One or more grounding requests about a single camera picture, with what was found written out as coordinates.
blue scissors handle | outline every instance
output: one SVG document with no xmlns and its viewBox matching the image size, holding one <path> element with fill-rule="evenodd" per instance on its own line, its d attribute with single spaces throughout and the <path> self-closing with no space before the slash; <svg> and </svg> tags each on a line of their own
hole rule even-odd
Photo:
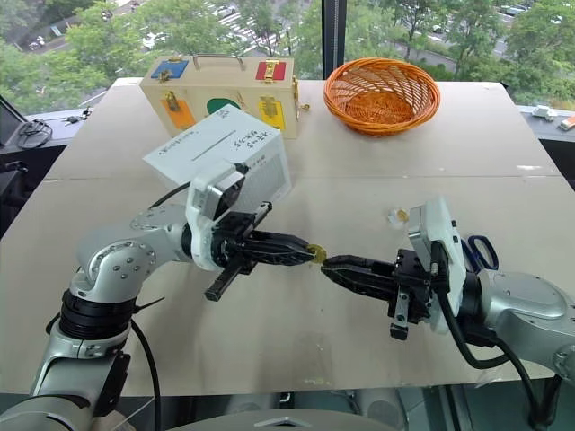
<svg viewBox="0 0 575 431">
<path fill-rule="evenodd" d="M 477 273 L 481 270 L 481 266 L 486 269 L 499 269 L 500 261 L 497 257 L 497 253 L 495 249 L 491 245 L 489 239 L 484 235 L 471 235 L 467 241 L 469 242 L 469 246 L 465 243 L 465 241 L 461 241 L 461 245 L 464 249 L 464 254 L 467 257 L 470 265 L 472 266 L 473 272 Z M 491 259 L 490 263 L 485 256 L 480 252 L 479 248 L 477 247 L 477 242 L 483 244 L 487 252 L 489 253 L 489 258 Z"/>
</svg>

small gold object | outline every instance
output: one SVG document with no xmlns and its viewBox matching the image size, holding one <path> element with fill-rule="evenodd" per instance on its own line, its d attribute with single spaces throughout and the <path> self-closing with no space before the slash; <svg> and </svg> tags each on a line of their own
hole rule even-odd
<svg viewBox="0 0 575 431">
<path fill-rule="evenodd" d="M 321 245 L 307 244 L 307 250 L 315 254 L 313 263 L 323 263 L 327 259 L 327 251 Z"/>
<path fill-rule="evenodd" d="M 165 94 L 165 101 L 168 102 L 168 107 L 171 111 L 175 112 L 180 110 L 180 105 L 178 105 L 178 100 L 176 99 L 176 95 L 173 92 L 167 92 Z"/>
<path fill-rule="evenodd" d="M 397 211 L 397 219 L 401 222 L 407 222 L 410 219 L 410 215 L 404 209 L 400 209 Z"/>
<path fill-rule="evenodd" d="M 291 78 L 291 86 L 292 86 L 293 91 L 294 91 L 294 99 L 296 99 L 296 102 L 297 102 L 299 100 L 299 88 L 297 86 L 297 78 L 295 75 L 293 75 Z"/>
<path fill-rule="evenodd" d="M 279 64 L 279 60 L 266 60 L 266 73 L 263 75 L 266 83 L 273 83 L 273 71 Z"/>
<path fill-rule="evenodd" d="M 168 81 L 170 79 L 170 76 L 172 76 L 172 71 L 165 69 L 162 72 L 160 72 L 160 76 L 158 77 L 158 80 L 161 83 L 165 83 L 166 81 Z"/>
<path fill-rule="evenodd" d="M 260 100 L 263 102 L 263 111 L 268 117 L 275 117 L 278 115 L 278 107 L 276 100 L 271 96 L 261 96 Z"/>
</svg>

metal handle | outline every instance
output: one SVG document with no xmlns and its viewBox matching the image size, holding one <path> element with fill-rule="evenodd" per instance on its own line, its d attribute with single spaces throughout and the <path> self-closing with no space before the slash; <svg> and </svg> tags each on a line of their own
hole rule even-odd
<svg viewBox="0 0 575 431">
<path fill-rule="evenodd" d="M 243 60 L 241 58 L 239 58 L 238 56 L 228 56 L 227 54 L 194 54 L 192 56 L 193 60 L 194 60 L 194 66 L 196 67 L 196 69 L 199 70 L 199 61 L 198 58 L 200 57 L 211 57 L 211 58 L 235 58 L 239 63 L 240 63 L 240 68 L 242 70 L 245 70 L 245 64 L 243 63 Z"/>
</svg>

white table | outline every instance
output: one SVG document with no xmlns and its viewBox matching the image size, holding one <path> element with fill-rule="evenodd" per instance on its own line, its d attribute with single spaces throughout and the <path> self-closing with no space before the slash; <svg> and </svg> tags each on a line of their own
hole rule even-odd
<svg viewBox="0 0 575 431">
<path fill-rule="evenodd" d="M 0 391 L 28 391 L 47 340 L 44 326 L 77 266 L 76 242 L 97 225 L 128 220 L 165 192 L 140 157 L 168 136 L 139 88 L 125 83 L 111 88 L 0 242 Z M 462 235 L 489 235 L 502 269 L 537 274 L 575 296 L 575 195 L 500 86 L 440 83 L 442 106 L 433 120 L 373 139 L 327 113 L 321 85 L 302 83 L 312 111 L 304 114 L 301 138 L 286 142 L 294 188 L 261 229 L 298 235 L 330 254 L 391 260 L 409 242 L 387 223 L 388 211 L 443 194 Z M 458 126 L 464 106 L 484 107 L 473 111 L 481 126 Z M 473 370 L 449 335 L 425 324 L 411 326 L 406 342 L 391 339 L 386 303 L 336 286 L 315 265 L 260 265 L 210 303 L 203 291 L 215 276 L 168 264 L 138 298 L 166 296 L 136 317 L 165 395 L 517 379 L 508 365 Z M 133 359 L 123 393 L 150 394 L 133 337 L 127 351 Z M 538 365 L 528 370 L 550 375 Z"/>
</svg>

woven basket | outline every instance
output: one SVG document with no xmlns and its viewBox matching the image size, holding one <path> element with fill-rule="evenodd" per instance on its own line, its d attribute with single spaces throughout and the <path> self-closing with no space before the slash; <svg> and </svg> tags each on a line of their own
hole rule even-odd
<svg viewBox="0 0 575 431">
<path fill-rule="evenodd" d="M 350 128 L 372 136 L 403 132 L 426 122 L 439 107 L 439 89 L 420 68 L 388 58 L 361 58 L 325 81 L 328 110 Z"/>
</svg>

